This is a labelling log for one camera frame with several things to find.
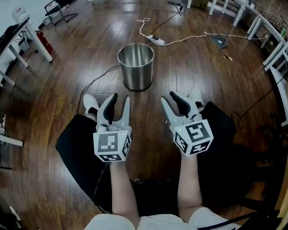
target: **white cube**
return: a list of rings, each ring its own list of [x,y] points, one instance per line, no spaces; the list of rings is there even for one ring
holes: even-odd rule
[[[103,162],[125,161],[131,137],[127,130],[94,133],[94,153]]]
[[[206,119],[177,126],[173,134],[173,141],[186,156],[206,151],[214,138]]]

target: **white extension cord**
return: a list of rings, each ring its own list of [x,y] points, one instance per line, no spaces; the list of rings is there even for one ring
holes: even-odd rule
[[[144,25],[145,25],[145,22],[150,21],[150,18],[144,18],[143,20],[138,19],[137,21],[138,21],[138,22],[142,22],[142,26],[141,26],[141,28],[140,28],[140,30],[139,30],[139,33],[140,33],[143,37],[149,39],[150,41],[152,41],[152,42],[155,43],[156,45],[160,45],[160,46],[168,46],[168,45],[171,45],[171,44],[176,43],[176,42],[181,42],[181,41],[187,40],[187,39],[189,39],[189,38],[200,38],[200,37],[206,37],[207,35],[223,35],[223,36],[226,36],[226,34],[209,34],[209,33],[204,32],[204,35],[199,35],[199,36],[192,35],[192,36],[187,37],[187,38],[184,38],[184,39],[182,39],[182,40],[173,41],[173,42],[170,42],[170,43],[168,43],[168,44],[165,44],[165,41],[163,41],[163,40],[161,40],[161,39],[158,39],[158,40],[152,39],[152,38],[153,38],[153,35],[146,36],[146,35],[142,34],[142,29],[143,29],[143,27],[144,27]],[[268,35],[265,35],[263,38],[252,38],[252,39],[254,39],[254,40],[261,40],[261,39],[266,38],[267,36],[268,36]],[[243,36],[238,36],[238,35],[228,35],[228,37],[248,38],[248,37],[243,37]]]

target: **red fire extinguisher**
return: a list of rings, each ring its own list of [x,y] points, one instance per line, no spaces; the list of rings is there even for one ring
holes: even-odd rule
[[[41,41],[41,43],[44,45],[44,47],[48,51],[48,53],[51,53],[53,48],[50,45],[50,43],[48,42],[48,40],[45,38],[43,32],[42,31],[36,31],[36,34],[37,34],[37,37],[39,38],[39,40]]]

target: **stainless steel bucket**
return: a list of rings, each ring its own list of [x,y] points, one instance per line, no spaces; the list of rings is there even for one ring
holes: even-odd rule
[[[123,82],[126,88],[142,91],[152,83],[154,51],[151,47],[133,43],[124,46],[118,53]]]

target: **white t-shirt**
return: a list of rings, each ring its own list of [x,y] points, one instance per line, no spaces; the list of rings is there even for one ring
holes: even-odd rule
[[[227,221],[208,208],[200,208],[191,216],[189,223],[175,215],[161,214],[141,217],[137,230],[197,230]],[[240,225],[229,224],[215,230],[232,230]],[[124,217],[112,214],[99,214],[87,225],[85,230],[135,230],[134,225]]]

